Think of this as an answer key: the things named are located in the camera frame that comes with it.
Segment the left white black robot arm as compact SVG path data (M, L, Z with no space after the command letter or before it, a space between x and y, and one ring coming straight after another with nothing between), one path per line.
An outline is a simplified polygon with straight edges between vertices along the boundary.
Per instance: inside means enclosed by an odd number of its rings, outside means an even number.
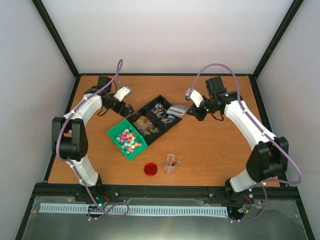
M112 93L113 82L113 78L100 76L97 84L85 91L82 100L70 112L55 117L51 124L52 151L70 166L80 185L88 186L86 195L95 202L103 198L104 188L97 184L100 176L88 157L86 124L101 108L111 109L122 117L133 113L133 107L124 102L132 90L120 86Z

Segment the silver metal scoop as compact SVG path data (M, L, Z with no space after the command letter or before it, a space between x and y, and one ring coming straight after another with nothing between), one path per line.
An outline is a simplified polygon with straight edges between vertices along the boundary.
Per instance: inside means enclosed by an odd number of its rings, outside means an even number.
M182 118L184 115L187 114L188 108L186 106L183 105L172 105L170 106L166 113L168 115L172 115L178 118Z

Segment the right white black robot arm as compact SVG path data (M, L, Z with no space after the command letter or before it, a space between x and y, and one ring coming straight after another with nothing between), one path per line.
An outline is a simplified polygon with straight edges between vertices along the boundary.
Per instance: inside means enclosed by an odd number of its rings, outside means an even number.
M237 91L227 91L220 77L206 80L205 85L208 98L191 88L186 91L186 100L193 102L187 114L203 121L208 114L219 112L222 118L235 124L251 148L245 169L225 181L224 197L232 203L254 184L287 171L285 154L289 151L289 143L285 137L276 137L263 126Z

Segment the black bin with lollipops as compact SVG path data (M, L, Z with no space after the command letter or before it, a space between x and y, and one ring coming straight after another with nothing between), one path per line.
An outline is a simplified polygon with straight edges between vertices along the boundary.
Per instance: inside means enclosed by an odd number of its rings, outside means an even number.
M160 94L149 101L144 107L153 114L167 132L182 120L181 117L167 113L167 110L172 106L173 105Z

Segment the green plastic candy bin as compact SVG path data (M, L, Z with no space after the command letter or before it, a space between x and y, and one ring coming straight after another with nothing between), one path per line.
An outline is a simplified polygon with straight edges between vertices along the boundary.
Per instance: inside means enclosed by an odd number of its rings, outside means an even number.
M148 147L142 135L126 119L109 129L107 134L128 161Z

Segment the black bin with popsicle candies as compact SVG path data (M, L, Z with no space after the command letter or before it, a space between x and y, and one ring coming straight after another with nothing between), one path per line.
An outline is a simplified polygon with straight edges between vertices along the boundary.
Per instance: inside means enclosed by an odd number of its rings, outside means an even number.
M133 125L148 146L166 133L163 124L146 107L132 113L126 120Z

